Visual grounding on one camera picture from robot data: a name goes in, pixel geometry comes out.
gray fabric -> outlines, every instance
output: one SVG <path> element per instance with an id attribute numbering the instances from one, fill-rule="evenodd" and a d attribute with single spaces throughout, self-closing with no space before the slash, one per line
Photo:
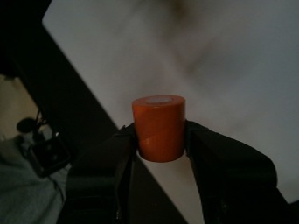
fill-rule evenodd
<path id="1" fill-rule="evenodd" d="M 0 223 L 53 224 L 65 197 L 68 168 L 38 178 L 16 140 L 0 142 Z"/>

white surface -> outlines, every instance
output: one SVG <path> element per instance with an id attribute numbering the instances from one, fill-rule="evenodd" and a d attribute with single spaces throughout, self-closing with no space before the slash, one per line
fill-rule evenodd
<path id="1" fill-rule="evenodd" d="M 299 199 L 299 2 L 52 1 L 44 26 L 118 127 L 130 101 L 181 95 L 186 118 L 264 152 Z M 186 158 L 145 163 L 201 223 Z"/>

orange foam roll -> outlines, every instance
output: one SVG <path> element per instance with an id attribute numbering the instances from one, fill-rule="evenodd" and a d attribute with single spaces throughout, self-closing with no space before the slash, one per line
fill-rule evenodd
<path id="1" fill-rule="evenodd" d="M 184 98 L 153 95 L 132 102 L 140 156 L 152 162 L 169 162 L 182 155 Z"/>

orange cylinder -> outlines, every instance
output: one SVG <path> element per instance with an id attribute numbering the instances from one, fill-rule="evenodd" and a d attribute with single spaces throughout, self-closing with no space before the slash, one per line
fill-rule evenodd
<path id="1" fill-rule="evenodd" d="M 184 152 L 184 98 L 146 96 L 132 102 L 132 110 L 140 156 L 152 162 L 173 161 Z"/>

